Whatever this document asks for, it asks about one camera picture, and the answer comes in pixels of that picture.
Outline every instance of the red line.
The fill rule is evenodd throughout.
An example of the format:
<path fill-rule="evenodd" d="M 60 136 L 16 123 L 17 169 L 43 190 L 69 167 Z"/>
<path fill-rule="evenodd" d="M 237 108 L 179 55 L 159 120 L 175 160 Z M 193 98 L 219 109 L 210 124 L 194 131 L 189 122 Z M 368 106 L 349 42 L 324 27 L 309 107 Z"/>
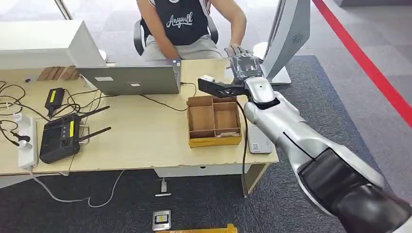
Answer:
<path fill-rule="evenodd" d="M 342 41 L 343 45 L 352 54 L 358 64 L 366 72 L 376 87 L 382 92 L 391 105 L 397 110 L 401 117 L 412 128 L 412 108 L 385 78 L 375 64 L 366 56 L 355 40 L 350 36 L 343 25 L 338 21 L 334 14 L 329 10 L 322 0 L 312 0 L 320 13 L 326 19 L 333 31 Z"/>

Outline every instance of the desk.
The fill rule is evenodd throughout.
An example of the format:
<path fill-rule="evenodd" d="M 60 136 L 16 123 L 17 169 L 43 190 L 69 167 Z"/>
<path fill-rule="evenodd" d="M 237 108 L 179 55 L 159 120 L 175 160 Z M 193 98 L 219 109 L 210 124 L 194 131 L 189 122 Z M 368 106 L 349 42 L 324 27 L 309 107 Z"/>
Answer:
<path fill-rule="evenodd" d="M 197 84 L 202 75 L 217 81 L 224 79 L 221 60 L 193 60 L 182 62 L 182 81 Z M 193 85 L 182 86 L 179 95 L 150 96 L 178 109 L 186 108 L 186 100 L 194 93 Z M 207 95 L 197 92 L 197 96 Z M 241 103 L 246 97 L 240 97 Z M 188 145 L 187 113 L 177 112 L 140 96 L 105 98 L 101 106 L 110 109 L 91 116 L 87 124 L 90 131 L 111 126 L 112 129 L 91 138 L 88 145 L 74 156 L 70 171 L 123 170 L 154 168 L 185 168 L 223 166 L 238 168 L 241 172 L 244 142 L 239 145 L 190 148 Z M 276 151 L 270 155 L 246 155 L 250 165 L 246 175 L 249 192 L 253 189 L 270 163 L 277 163 Z"/>
<path fill-rule="evenodd" d="M 225 67 L 228 61 L 196 60 L 182 62 L 182 81 L 197 84 L 202 75 L 215 77 L 217 81 L 224 80 Z M 40 70 L 0 70 L 1 80 L 9 84 L 22 85 L 27 96 L 22 100 L 42 114 L 47 111 L 44 102 L 49 89 L 64 87 L 72 94 L 90 90 L 82 79 L 76 81 L 44 81 L 24 83 L 23 78 L 39 74 Z M 179 95 L 156 95 L 152 98 L 178 109 L 186 108 L 186 100 L 194 93 L 193 85 L 182 86 Z M 13 96 L 19 96 L 13 90 Z M 197 96 L 207 95 L 197 91 Z M 75 98 L 81 105 L 89 103 L 94 94 Z M 241 103 L 246 97 L 239 97 Z M 124 169 L 155 169 L 159 174 L 171 172 L 182 174 L 182 170 L 194 169 L 195 174 L 230 174 L 227 171 L 236 170 L 241 173 L 241 163 L 244 142 L 239 145 L 190 148 L 188 144 L 187 113 L 177 112 L 162 105 L 147 100 L 141 96 L 118 96 L 102 99 L 100 107 L 110 105 L 104 112 L 88 117 L 87 125 L 94 132 L 111 126 L 112 129 L 91 138 L 90 143 L 82 147 L 80 152 L 72 157 L 47 165 L 39 161 L 35 173 L 56 173 L 98 170 Z M 24 113 L 34 116 L 29 110 Z M 37 125 L 38 144 L 45 121 L 39 120 Z M 0 163 L 0 175 L 26 174 L 25 170 L 17 167 L 17 150 L 15 146 L 0 136 L 0 147 L 5 156 Z M 271 163 L 277 163 L 276 151 L 269 155 L 246 155 L 245 176 L 246 186 L 250 193 L 260 177 Z"/>
<path fill-rule="evenodd" d="M 90 88 L 86 83 L 81 80 L 75 81 L 43 81 L 43 82 L 32 82 L 32 83 L 25 83 L 24 79 L 27 77 L 33 77 L 39 75 L 42 69 L 22 69 L 22 70 L 0 70 L 0 80 L 7 82 L 8 85 L 10 84 L 18 84 L 22 86 L 26 90 L 26 96 L 21 100 L 21 103 L 24 105 L 28 105 L 43 115 L 47 115 L 47 110 L 44 108 L 44 103 L 46 102 L 47 94 L 49 90 L 52 88 L 57 87 L 64 87 L 71 94 L 89 91 Z M 75 101 L 80 105 L 84 106 L 88 104 L 90 101 L 93 100 L 94 95 L 96 93 L 84 94 L 82 96 L 74 97 Z M 13 87 L 6 89 L 2 95 L 10 95 L 13 97 L 20 97 L 22 95 L 22 91 L 18 87 Z M 5 101 L 12 101 L 10 98 L 0 98 L 0 102 Z M 0 109 L 0 114 L 8 114 L 18 111 L 19 107 L 12 106 L 10 110 L 7 109 Z M 40 118 L 38 115 L 33 113 L 28 109 L 23 108 L 23 113 L 27 114 L 28 116 Z M 0 116 L 0 119 L 8 119 L 13 120 L 12 116 Z M 39 119 L 37 120 L 37 141 L 38 141 L 38 149 L 40 151 L 40 144 L 41 138 L 43 135 L 43 127 L 46 123 L 45 120 Z M 0 148 L 1 148 L 1 162 L 0 162 L 0 175 L 20 175 L 20 174 L 28 174 L 27 171 L 17 167 L 17 148 L 9 141 L 7 141 L 3 135 L 0 135 Z M 70 169 L 71 161 L 73 157 L 69 157 L 58 161 L 53 164 L 45 164 L 41 160 L 39 160 L 39 164 L 37 167 L 33 169 L 33 173 L 57 173 L 57 172 L 68 172 Z"/>

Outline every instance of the power strip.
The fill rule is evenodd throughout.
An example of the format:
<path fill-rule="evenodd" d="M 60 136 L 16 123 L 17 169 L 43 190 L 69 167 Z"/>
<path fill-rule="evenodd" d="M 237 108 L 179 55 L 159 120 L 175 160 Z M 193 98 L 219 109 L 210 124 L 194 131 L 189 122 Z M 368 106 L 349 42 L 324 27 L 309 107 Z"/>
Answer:
<path fill-rule="evenodd" d="M 18 147 L 18 167 L 28 169 L 38 164 L 37 148 L 37 122 L 33 117 L 28 117 L 22 113 L 14 116 L 18 124 L 18 134 L 29 136 L 30 141 L 19 141 Z"/>

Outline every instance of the man's arm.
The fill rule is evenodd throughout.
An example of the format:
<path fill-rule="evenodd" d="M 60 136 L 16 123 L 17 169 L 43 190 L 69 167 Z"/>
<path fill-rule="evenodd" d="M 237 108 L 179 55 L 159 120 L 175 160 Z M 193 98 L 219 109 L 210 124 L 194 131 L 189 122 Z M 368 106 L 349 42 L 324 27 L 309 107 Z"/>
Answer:
<path fill-rule="evenodd" d="M 240 46 L 246 30 L 246 16 L 234 0 L 210 0 L 212 5 L 230 22 L 232 38 L 229 45 Z"/>
<path fill-rule="evenodd" d="M 162 53 L 168 59 L 179 59 L 179 54 L 176 48 L 166 36 L 163 24 L 160 21 L 156 8 L 149 2 L 149 0 L 137 0 L 137 6 L 140 13 L 147 24 L 152 36 L 157 42 Z"/>

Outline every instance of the robotic arm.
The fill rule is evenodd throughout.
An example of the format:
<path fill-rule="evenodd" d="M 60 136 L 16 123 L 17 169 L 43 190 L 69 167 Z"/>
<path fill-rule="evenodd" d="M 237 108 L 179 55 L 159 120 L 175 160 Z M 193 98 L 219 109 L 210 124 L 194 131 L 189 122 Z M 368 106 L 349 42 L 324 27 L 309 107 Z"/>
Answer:
<path fill-rule="evenodd" d="M 299 110 L 272 90 L 258 58 L 239 47 L 228 54 L 233 84 L 199 79 L 199 90 L 219 98 L 248 96 L 247 119 L 287 155 L 302 195 L 314 208 L 336 216 L 349 233 L 412 232 L 412 207 L 382 190 L 382 175 L 309 127 Z"/>

